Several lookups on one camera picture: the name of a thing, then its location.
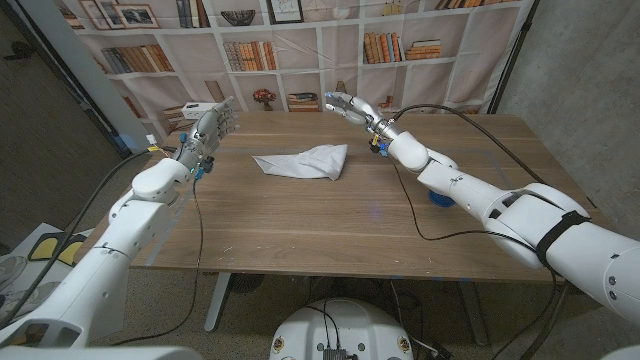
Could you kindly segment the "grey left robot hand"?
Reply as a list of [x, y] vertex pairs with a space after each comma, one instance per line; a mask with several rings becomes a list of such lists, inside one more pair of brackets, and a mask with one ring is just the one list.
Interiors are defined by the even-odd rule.
[[220, 141], [240, 128], [233, 103], [233, 96], [219, 103], [186, 103], [181, 111], [186, 120], [194, 120], [194, 123], [172, 158], [193, 170], [200, 162], [212, 157]]

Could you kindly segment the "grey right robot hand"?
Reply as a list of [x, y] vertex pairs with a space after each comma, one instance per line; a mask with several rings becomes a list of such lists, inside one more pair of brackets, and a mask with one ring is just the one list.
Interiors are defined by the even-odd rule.
[[324, 96], [325, 107], [346, 118], [352, 124], [365, 126], [372, 133], [391, 141], [402, 133], [390, 120], [362, 98], [343, 92], [326, 92]]

